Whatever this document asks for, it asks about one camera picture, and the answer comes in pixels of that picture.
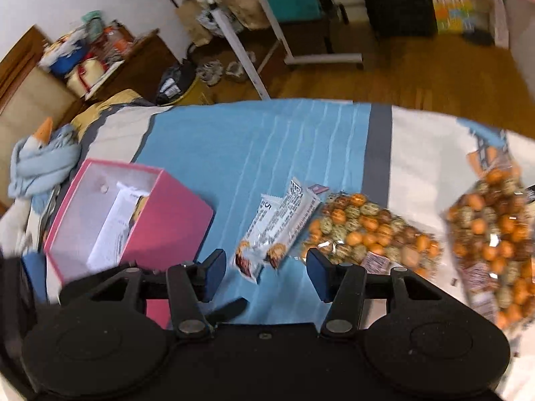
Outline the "wooden padded headboard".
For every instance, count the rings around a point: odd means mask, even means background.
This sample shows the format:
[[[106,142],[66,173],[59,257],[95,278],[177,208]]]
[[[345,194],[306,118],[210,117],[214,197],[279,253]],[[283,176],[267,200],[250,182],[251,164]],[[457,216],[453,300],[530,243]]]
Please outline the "wooden padded headboard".
[[[39,67],[48,43],[32,26],[1,61],[1,211],[12,204],[7,197],[11,154],[15,142],[31,135],[52,118],[58,128],[70,122],[83,107],[62,82]]]

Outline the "goose plush toy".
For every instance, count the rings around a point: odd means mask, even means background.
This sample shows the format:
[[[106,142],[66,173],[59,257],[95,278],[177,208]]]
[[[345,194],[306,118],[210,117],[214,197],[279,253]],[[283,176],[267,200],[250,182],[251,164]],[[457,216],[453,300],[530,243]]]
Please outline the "goose plush toy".
[[[45,147],[52,136],[52,119],[47,118],[35,133],[19,140],[13,149],[10,177],[18,179],[17,165],[21,154],[33,156]],[[29,235],[26,233],[27,221],[31,211],[31,198],[23,195],[14,199],[14,203],[1,218],[1,254],[5,258],[18,257],[26,248]]]

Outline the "pink cardboard box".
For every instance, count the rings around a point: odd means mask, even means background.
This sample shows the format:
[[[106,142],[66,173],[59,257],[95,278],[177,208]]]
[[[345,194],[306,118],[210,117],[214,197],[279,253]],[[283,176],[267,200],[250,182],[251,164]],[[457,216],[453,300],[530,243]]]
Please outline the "pink cardboard box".
[[[164,272],[197,256],[212,208],[170,173],[155,167],[87,159],[48,232],[47,292],[134,263]]]

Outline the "black cracker pack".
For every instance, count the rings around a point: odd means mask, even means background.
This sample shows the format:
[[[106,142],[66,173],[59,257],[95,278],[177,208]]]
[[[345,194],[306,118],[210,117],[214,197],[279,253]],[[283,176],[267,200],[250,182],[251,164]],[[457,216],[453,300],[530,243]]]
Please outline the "black cracker pack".
[[[148,199],[149,198],[147,196],[141,196],[138,199],[136,206],[134,208],[134,211],[132,213],[132,216],[131,216],[131,222],[133,222],[134,224],[138,221],[144,207],[146,206]]]

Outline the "colourful gift bag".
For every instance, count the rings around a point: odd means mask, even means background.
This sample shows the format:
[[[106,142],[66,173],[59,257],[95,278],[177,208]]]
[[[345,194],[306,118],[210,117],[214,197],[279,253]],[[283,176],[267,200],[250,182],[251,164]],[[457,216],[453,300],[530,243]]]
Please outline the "colourful gift bag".
[[[471,0],[433,0],[438,33],[472,33],[475,30]]]

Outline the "cream box with red ribbon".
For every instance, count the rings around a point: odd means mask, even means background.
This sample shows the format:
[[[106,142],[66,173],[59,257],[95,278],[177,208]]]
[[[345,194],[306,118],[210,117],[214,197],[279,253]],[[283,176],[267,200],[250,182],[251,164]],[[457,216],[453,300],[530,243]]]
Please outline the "cream box with red ribbon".
[[[106,73],[108,65],[95,57],[77,64],[67,75],[67,87],[79,98],[84,97]]]

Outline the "pair of sneakers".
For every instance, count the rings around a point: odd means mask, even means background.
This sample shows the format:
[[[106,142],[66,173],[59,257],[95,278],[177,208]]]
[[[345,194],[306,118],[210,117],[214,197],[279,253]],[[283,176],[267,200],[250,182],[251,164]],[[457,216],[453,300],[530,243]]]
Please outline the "pair of sneakers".
[[[218,59],[200,63],[196,75],[209,87],[217,85],[223,78],[235,83],[244,83],[247,80],[245,68],[238,60],[231,61],[227,65]]]

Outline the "quail egg bag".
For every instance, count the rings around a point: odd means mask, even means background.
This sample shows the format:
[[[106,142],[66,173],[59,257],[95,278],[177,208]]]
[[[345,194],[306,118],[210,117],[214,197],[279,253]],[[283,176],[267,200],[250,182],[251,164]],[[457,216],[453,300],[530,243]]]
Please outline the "quail egg bag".
[[[442,245],[401,216],[360,193],[330,193],[307,226],[299,259],[318,250],[330,263],[352,263],[386,274],[403,266],[427,280],[442,258]]]
[[[520,168],[491,150],[476,180],[444,212],[456,270],[470,307],[503,331],[534,315],[534,221]]]

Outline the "brown paper bag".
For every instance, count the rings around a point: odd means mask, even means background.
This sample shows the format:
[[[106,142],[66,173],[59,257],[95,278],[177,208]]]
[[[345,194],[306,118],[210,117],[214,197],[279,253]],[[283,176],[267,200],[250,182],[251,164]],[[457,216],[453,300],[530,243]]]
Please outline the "brown paper bag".
[[[202,8],[195,0],[183,2],[175,9],[176,15],[185,28],[188,36],[196,46],[200,47],[211,42],[213,36],[207,28],[198,21]]]

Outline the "printed paper sheet in box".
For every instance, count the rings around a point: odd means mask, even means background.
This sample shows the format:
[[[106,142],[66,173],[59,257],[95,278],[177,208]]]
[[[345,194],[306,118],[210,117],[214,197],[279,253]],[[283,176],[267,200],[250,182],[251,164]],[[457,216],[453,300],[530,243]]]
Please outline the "printed paper sheet in box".
[[[117,187],[117,196],[86,263],[91,272],[104,271],[119,264],[133,225],[131,216],[136,203],[141,196],[149,196],[149,192],[123,183],[118,183]]]

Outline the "dark wooden nightstand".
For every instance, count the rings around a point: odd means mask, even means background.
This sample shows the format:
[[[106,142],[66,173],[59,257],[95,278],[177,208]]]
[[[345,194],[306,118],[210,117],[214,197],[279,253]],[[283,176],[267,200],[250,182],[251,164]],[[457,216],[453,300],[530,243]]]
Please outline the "dark wooden nightstand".
[[[103,102],[116,93],[133,90],[143,99],[153,102],[163,74],[178,63],[179,60],[159,36],[159,30],[152,30],[136,39],[131,52],[86,95],[85,101]]]

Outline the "blue basket with white stuffing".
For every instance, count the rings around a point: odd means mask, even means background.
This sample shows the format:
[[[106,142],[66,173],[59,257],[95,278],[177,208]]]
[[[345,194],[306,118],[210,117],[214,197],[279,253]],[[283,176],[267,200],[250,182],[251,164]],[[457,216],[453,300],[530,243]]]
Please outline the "blue basket with white stuffing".
[[[70,37],[43,54],[38,66],[56,77],[64,77],[87,55],[84,37]]]

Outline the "orange drink bottle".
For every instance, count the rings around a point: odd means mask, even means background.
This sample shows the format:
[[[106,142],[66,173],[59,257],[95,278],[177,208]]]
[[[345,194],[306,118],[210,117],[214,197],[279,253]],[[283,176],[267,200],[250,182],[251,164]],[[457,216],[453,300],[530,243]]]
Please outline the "orange drink bottle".
[[[126,56],[131,52],[131,43],[115,27],[107,26],[104,33],[108,42],[119,55]]]

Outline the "black suitcase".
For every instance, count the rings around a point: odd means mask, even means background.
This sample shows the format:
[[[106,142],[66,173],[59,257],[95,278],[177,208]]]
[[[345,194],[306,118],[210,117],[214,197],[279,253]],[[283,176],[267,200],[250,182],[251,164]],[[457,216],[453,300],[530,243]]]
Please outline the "black suitcase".
[[[437,24],[433,0],[364,0],[373,34],[393,37],[433,37]]]

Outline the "white snack bar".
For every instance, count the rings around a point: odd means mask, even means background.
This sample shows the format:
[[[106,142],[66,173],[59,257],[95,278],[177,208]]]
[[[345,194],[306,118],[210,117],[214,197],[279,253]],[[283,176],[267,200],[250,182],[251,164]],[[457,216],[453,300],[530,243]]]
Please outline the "white snack bar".
[[[260,238],[264,262],[279,269],[289,249],[320,205],[319,197],[293,177]]]
[[[288,251],[282,226],[285,200],[285,197],[262,195],[256,214],[231,259],[231,265],[241,276],[254,284],[258,284],[266,266],[278,269]]]

